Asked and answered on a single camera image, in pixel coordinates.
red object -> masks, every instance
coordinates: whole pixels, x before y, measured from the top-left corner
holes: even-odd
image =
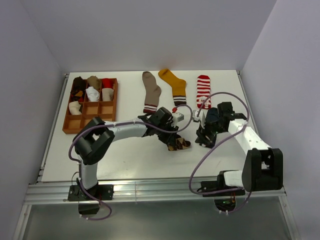
[[[196,105],[198,108],[201,107],[204,100],[210,96],[211,86],[210,86],[210,78],[207,75],[198,76],[196,83]],[[208,99],[203,109],[211,108],[211,99]]]
[[[112,89],[113,88],[113,82],[110,78],[102,78],[102,86],[103,89]]]

table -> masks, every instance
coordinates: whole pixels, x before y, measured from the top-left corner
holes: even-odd
[[[150,72],[155,76],[156,82],[161,88],[159,107],[171,110],[174,107],[171,87],[159,78],[158,71]],[[186,101],[192,109],[197,109],[196,93],[199,75],[208,75],[211,78],[211,93],[233,93],[246,102],[235,70],[177,70],[172,72],[178,78],[186,81]],[[116,120],[125,121],[143,115],[145,88],[142,82],[142,73],[143,71],[114,71],[72,72],[69,74],[46,154],[42,182],[70,181],[73,173],[78,169],[77,164],[68,158],[68,149],[75,135],[65,134],[62,131],[74,78],[79,76],[83,79],[90,76],[117,78]],[[229,95],[217,95],[211,99],[211,102],[213,107],[221,102],[232,102],[234,111],[237,113],[246,112],[242,104]],[[178,111],[184,114],[185,120],[179,123],[182,128],[187,123],[190,113],[185,107],[180,107]],[[252,119],[249,120],[249,125],[254,127]],[[191,141],[191,148],[180,151],[168,151],[167,146],[160,142],[156,136],[127,138],[112,143],[98,164],[98,179],[141,180],[189,177],[197,163],[209,150],[195,143],[198,127],[199,123],[192,122],[186,130],[180,133],[182,137]],[[228,133],[219,134],[217,142],[228,135]],[[245,156],[237,141],[231,139],[207,158],[195,176],[209,177],[218,175],[222,170],[242,170]]]

gray wall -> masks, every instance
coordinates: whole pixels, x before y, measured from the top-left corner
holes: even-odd
[[[242,69],[276,0],[21,0],[71,72]]]
[[[284,152],[303,239],[320,236],[320,1],[278,0],[243,69],[262,137]]]
[[[63,76],[18,0],[0,7],[0,239],[13,235],[39,172]]]

purple cable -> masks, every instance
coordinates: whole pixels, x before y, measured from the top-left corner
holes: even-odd
[[[192,109],[191,109],[191,107],[189,107],[189,106],[186,105],[186,104],[181,104],[181,105],[177,106],[177,108],[178,108],[178,107],[187,107],[187,108],[190,110],[190,119],[189,119],[189,122],[188,122],[183,128],[181,128],[180,130],[177,130],[177,131],[167,131],[167,130],[161,129],[161,128],[159,128],[159,127],[153,126],[153,125],[151,125],[151,124],[149,124],[149,123],[140,122],[140,121],[138,121],[138,122],[133,122],[133,121],[130,121],[130,122],[121,122],[121,123],[116,124],[116,126],[125,126],[125,125],[131,125],[131,124],[141,124],[141,125],[149,126],[149,127],[151,127],[151,128],[154,128],[154,129],[156,129],[156,130],[158,130],[158,131],[161,131],[161,132],[164,132],[164,133],[169,133],[169,134],[179,133],[179,132],[185,130],[185,129],[190,125],[190,123],[191,123],[191,121],[192,121]],[[85,187],[84,187],[84,185],[83,185],[83,182],[82,182],[82,169],[81,169],[81,164],[82,164],[82,162],[81,162],[79,159],[76,159],[76,158],[72,157],[72,149],[74,148],[76,142],[77,142],[84,134],[86,134],[86,133],[88,133],[88,132],[90,132],[90,131],[92,131],[92,130],[94,130],[94,129],[108,128],[108,127],[114,127],[114,125],[113,125],[113,124],[99,125],[99,126],[93,126],[93,127],[90,127],[90,128],[88,128],[88,129],[86,129],[85,131],[83,131],[81,134],[79,134],[79,136],[77,136],[77,137],[73,140],[73,142],[72,142],[72,144],[71,144],[71,146],[70,146],[70,148],[69,148],[69,151],[68,151],[68,156],[69,156],[69,158],[70,158],[72,161],[76,161],[76,162],[79,163],[79,178],[78,178],[78,179],[79,179],[79,183],[80,183],[80,187],[81,187],[82,191],[83,191],[89,198],[91,198],[92,200],[95,200],[95,201],[99,202],[101,205],[103,205],[103,206],[105,206],[106,208],[109,209],[109,214],[106,215],[106,216],[104,216],[104,217],[93,218],[93,217],[86,217],[86,216],[83,216],[83,215],[81,216],[81,217],[83,217],[84,219],[91,220],[91,221],[100,221],[100,220],[107,219],[108,217],[110,217],[110,215],[111,215],[111,213],[112,213],[112,208],[111,208],[110,205],[107,204],[106,202],[104,202],[104,201],[102,201],[102,200],[100,200],[100,199],[92,196],[91,194],[89,194],[89,193],[86,191],[86,189],[85,189]]]
[[[249,108],[247,107],[247,105],[245,104],[244,101],[242,101],[238,96],[232,94],[232,93],[229,93],[229,92],[225,92],[225,91],[221,91],[221,92],[216,92],[216,93],[213,93],[211,94],[210,96],[208,96],[202,103],[201,107],[200,107],[200,110],[198,111],[198,114],[197,114],[197,117],[199,117],[200,115],[200,112],[203,108],[203,106],[205,105],[206,101],[209,100],[211,97],[215,96],[215,95],[220,95],[220,94],[226,94],[226,95],[230,95],[232,97],[235,97],[236,99],[238,99],[242,105],[245,107],[245,110],[246,110],[246,121],[249,121],[249,118],[250,118],[250,111],[249,111]],[[219,193],[226,193],[226,192],[234,192],[234,191],[237,191],[237,190],[242,190],[243,188],[242,187],[235,187],[235,188],[230,188],[230,189],[224,189],[224,190],[218,190],[218,191],[210,191],[210,192],[197,192],[195,190],[192,189],[192,180],[197,172],[197,170],[199,169],[199,167],[203,164],[203,162],[207,159],[207,157],[214,151],[216,150],[221,144],[225,143],[226,141],[228,141],[229,139],[232,139],[233,137],[237,136],[238,134],[242,133],[245,129],[246,129],[247,125],[244,125],[243,128],[241,128],[240,131],[237,131],[236,133],[226,137],[225,139],[223,139],[222,141],[220,141],[219,143],[217,143],[213,148],[211,148],[207,153],[206,155],[203,156],[203,158],[200,160],[200,162],[197,164],[197,166],[194,168],[193,172],[191,173],[191,176],[189,178],[189,190],[194,193],[194,194],[197,194],[197,195],[212,195],[212,194],[219,194]],[[239,209],[241,209],[245,204],[246,202],[248,202],[249,198],[251,196],[251,192],[248,194],[247,198],[244,200],[244,202],[236,209],[230,211],[229,213],[233,213]]]

